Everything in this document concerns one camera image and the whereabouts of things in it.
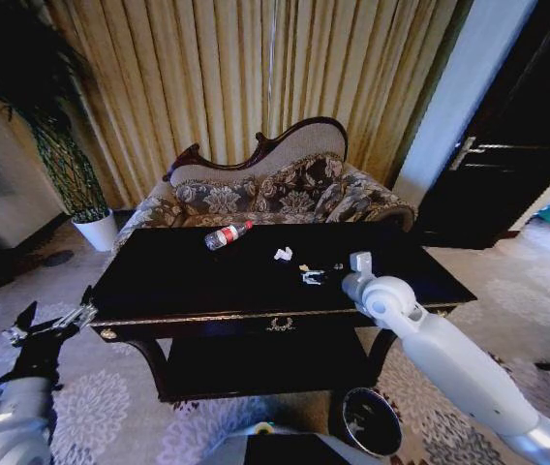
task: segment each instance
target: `lower shelf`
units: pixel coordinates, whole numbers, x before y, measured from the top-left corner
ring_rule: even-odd
[[[337,332],[174,338],[168,358],[171,401],[370,387],[353,328]]]

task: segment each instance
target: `plastic bottle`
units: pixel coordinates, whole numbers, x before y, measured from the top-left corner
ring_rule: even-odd
[[[225,228],[221,228],[220,230],[207,234],[204,238],[204,242],[206,242],[206,247],[210,250],[217,250],[224,245],[230,244],[250,230],[253,226],[254,223],[251,221],[246,221],[242,225],[229,225]]]

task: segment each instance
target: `coffee table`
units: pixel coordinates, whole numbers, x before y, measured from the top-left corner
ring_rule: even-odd
[[[143,354],[161,401],[373,387],[395,335],[364,352],[354,329],[374,324],[341,290],[352,252],[372,252],[374,273],[406,280],[433,313],[475,299],[392,225],[255,226],[212,252],[214,230],[135,231],[91,293],[91,326]],[[286,246],[291,262],[274,261]],[[301,264],[324,283],[303,283]],[[170,337],[165,356],[157,339]]]

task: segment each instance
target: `table leg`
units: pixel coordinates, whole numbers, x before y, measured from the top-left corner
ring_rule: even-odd
[[[156,339],[125,341],[138,349],[148,362],[161,402],[168,402],[168,367],[163,349]]]
[[[374,383],[378,382],[387,353],[397,338],[391,329],[381,329],[374,339],[369,355],[371,369],[375,370],[375,374],[372,375]]]

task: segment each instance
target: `carved wooden frame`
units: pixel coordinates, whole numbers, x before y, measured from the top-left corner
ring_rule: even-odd
[[[275,149],[275,147],[282,143],[282,141],[285,140],[288,136],[298,131],[299,129],[304,128],[305,126],[309,126],[311,124],[331,124],[335,126],[340,131],[340,133],[342,133],[342,137],[344,138],[343,161],[346,161],[346,157],[349,151],[349,138],[346,134],[346,129],[344,129],[344,126],[342,126],[342,124],[337,119],[329,118],[328,116],[316,116],[313,118],[303,119],[302,121],[293,124],[284,133],[282,133],[275,139],[269,139],[263,133],[256,133],[256,140],[258,140],[258,146],[256,147],[256,150],[251,157],[249,157],[244,162],[237,163],[236,165],[219,165],[206,160],[199,154],[199,145],[197,143],[194,143],[184,152],[178,155],[178,158],[176,158],[174,163],[171,165],[169,171],[166,173],[165,176],[163,176],[163,180],[169,181],[169,177],[174,172],[174,170],[185,165],[201,165],[203,167],[212,168],[214,170],[224,171],[245,170],[255,165],[260,160],[264,159],[266,155],[271,153]]]

